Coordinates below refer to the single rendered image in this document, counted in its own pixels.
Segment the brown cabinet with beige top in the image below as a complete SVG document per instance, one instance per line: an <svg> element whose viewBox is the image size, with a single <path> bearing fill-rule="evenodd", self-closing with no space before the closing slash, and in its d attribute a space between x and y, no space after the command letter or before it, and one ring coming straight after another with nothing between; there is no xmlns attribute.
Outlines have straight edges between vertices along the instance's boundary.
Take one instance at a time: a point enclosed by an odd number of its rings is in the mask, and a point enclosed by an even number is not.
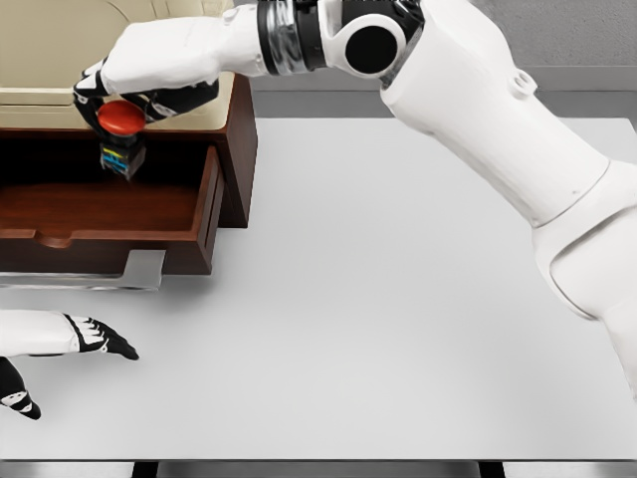
<svg viewBox="0 0 637 478"><path fill-rule="evenodd" d="M72 87L131 23L218 17L233 0L0 0L0 137L92 139ZM154 139L209 140L220 154L226 190L219 224L248 224L258 136L247 78L224 73L219 96L193 112L158 122Z"/></svg>

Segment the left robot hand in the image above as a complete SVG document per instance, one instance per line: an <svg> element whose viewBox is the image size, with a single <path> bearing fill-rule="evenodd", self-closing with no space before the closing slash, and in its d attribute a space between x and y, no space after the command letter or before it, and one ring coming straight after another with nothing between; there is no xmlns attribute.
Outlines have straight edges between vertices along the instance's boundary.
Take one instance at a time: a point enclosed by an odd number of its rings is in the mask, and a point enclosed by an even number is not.
<svg viewBox="0 0 637 478"><path fill-rule="evenodd" d="M56 311L0 310L0 405L32 420L41 418L10 358L94 352L139 359L127 339L96 319Z"/></svg>

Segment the brown wooden drawer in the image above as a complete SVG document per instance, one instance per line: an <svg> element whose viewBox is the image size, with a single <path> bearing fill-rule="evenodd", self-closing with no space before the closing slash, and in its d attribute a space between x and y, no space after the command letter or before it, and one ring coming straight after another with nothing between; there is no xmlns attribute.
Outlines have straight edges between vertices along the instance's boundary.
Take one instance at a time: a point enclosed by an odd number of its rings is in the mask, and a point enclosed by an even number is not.
<svg viewBox="0 0 637 478"><path fill-rule="evenodd" d="M0 166L0 272L120 274L132 250L160 250L166 275L208 275L225 181L217 150L160 142L131 180L97 147L36 145Z"/></svg>

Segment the silver drawer handle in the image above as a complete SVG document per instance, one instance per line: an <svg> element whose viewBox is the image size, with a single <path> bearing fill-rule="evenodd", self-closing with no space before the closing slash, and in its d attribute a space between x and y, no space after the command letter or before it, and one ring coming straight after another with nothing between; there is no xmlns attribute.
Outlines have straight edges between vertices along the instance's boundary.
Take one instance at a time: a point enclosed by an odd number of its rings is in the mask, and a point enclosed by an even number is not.
<svg viewBox="0 0 637 478"><path fill-rule="evenodd" d="M157 291L164 258L163 250L132 250L117 274L0 272L0 288Z"/></svg>

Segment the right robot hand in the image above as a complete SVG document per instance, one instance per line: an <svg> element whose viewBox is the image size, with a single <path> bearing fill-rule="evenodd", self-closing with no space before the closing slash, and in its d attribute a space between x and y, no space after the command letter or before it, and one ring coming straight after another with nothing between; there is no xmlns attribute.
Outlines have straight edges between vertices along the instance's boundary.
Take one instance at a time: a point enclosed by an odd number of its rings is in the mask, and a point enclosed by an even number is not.
<svg viewBox="0 0 637 478"><path fill-rule="evenodd" d="M74 102L100 134L98 108L120 96L141 111L145 122L189 113L219 94L229 33L212 17L183 17L126 27L109 54L83 71Z"/></svg>

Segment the red push-button switch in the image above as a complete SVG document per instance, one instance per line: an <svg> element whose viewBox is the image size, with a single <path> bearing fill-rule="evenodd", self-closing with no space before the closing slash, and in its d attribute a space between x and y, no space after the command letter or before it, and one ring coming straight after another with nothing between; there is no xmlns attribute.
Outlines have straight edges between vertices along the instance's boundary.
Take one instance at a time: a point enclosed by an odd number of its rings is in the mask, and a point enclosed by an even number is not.
<svg viewBox="0 0 637 478"><path fill-rule="evenodd" d="M131 180L145 160L144 112L125 100L111 101L99 108L98 122L105 131L101 165Z"/></svg>

